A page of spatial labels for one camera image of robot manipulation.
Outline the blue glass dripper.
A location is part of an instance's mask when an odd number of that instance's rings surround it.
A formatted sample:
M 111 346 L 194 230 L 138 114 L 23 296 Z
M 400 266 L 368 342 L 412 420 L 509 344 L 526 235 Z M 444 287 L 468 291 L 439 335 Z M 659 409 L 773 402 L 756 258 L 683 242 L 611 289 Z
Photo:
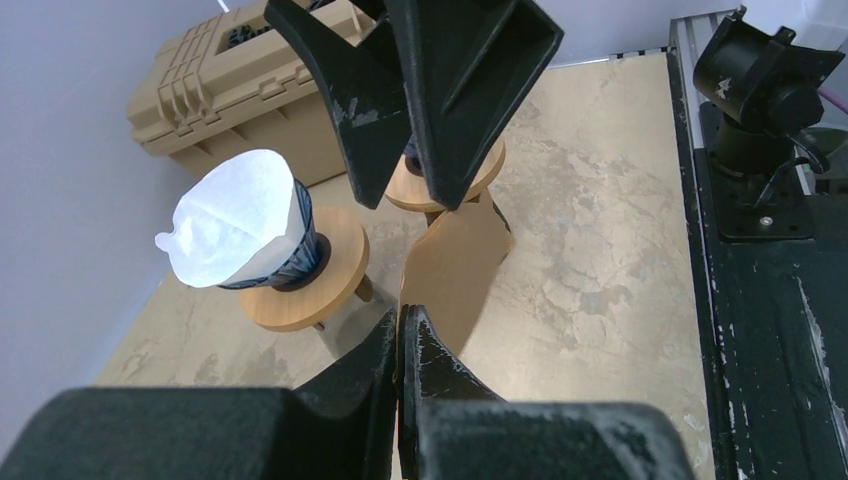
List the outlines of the blue glass dripper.
M 296 219 L 304 225 L 304 232 L 295 235 L 297 244 L 292 253 L 282 261 L 269 275 L 241 281 L 229 281 L 219 288 L 225 290 L 244 290 L 257 287 L 272 287 L 280 291 L 294 291 L 319 274 L 326 260 L 330 258 L 331 248 L 327 238 L 315 230 L 313 203 L 307 188 L 299 180 L 294 180 L 292 210 L 296 210 Z

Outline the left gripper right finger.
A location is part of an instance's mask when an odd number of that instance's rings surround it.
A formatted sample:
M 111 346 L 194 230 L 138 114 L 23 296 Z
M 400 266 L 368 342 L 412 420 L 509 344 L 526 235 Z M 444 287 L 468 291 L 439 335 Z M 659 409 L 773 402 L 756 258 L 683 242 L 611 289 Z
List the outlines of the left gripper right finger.
M 510 402 L 439 339 L 421 305 L 398 315 L 398 450 L 406 479 L 691 479 L 667 416 L 632 402 Z

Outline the brown paper coffee filter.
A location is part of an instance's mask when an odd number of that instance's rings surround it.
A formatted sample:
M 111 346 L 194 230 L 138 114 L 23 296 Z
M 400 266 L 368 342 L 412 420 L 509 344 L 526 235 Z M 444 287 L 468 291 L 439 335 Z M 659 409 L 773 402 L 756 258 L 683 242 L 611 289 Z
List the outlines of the brown paper coffee filter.
M 445 212 L 409 251 L 399 304 L 424 307 L 440 341 L 461 354 L 513 245 L 486 197 Z

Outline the white paper coffee filter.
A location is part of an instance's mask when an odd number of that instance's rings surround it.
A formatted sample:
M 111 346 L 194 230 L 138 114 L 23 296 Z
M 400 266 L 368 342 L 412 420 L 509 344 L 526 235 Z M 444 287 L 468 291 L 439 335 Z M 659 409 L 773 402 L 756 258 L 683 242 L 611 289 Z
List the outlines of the white paper coffee filter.
M 155 236 L 177 278 L 205 288 L 270 276 L 306 231 L 295 178 L 269 149 L 239 154 L 179 200 L 173 230 Z

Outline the red black coffee carafe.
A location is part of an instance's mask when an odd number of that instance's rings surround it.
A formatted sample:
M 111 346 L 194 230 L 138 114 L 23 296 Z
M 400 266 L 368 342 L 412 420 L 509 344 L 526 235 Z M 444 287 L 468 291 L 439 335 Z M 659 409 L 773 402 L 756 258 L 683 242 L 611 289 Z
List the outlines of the red black coffee carafe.
M 503 212 L 499 208 L 498 204 L 495 202 L 494 198 L 491 196 L 491 192 L 489 191 L 488 188 L 484 189 L 480 194 L 478 194 L 474 197 L 469 197 L 469 198 L 465 199 L 464 202 L 465 203 L 479 203 L 480 199 L 482 197 L 486 197 L 491 201 L 491 206 L 492 206 L 493 210 L 495 211 L 495 213 L 498 215 L 498 217 L 503 222 L 506 230 L 508 232 L 511 232 L 512 229 L 511 229 L 511 226 L 510 226 L 508 220 L 506 219 L 505 215 L 503 214 Z M 426 218 L 427 227 L 430 227 L 435 222 L 435 220 L 438 219 L 445 212 L 446 212 L 445 209 L 425 212 L 424 215 L 425 215 L 425 218 Z

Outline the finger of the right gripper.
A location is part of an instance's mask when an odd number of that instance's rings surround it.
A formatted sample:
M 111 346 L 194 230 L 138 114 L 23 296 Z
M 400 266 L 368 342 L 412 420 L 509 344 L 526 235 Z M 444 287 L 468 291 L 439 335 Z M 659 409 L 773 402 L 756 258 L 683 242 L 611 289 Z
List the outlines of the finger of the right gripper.
M 264 18 L 310 71 L 326 105 L 351 189 L 376 208 L 411 136 L 403 75 L 383 1 L 353 3 L 376 21 L 353 46 L 293 1 L 270 1 Z
M 429 194 L 455 210 L 564 31 L 534 1 L 385 5 Z

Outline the grey glass carafe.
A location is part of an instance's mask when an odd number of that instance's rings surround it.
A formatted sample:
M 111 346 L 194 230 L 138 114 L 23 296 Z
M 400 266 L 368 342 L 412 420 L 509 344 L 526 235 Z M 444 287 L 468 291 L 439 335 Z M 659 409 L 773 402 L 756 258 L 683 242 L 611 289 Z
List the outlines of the grey glass carafe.
M 354 294 L 313 329 L 334 359 L 358 346 L 385 312 L 397 305 L 397 297 L 365 275 Z

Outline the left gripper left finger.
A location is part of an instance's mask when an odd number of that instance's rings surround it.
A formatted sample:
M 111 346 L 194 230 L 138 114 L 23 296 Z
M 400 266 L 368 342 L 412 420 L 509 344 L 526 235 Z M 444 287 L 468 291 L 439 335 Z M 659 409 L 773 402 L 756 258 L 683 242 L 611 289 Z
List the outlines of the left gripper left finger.
M 397 312 L 307 383 L 79 388 L 44 405 L 5 479 L 387 479 Z

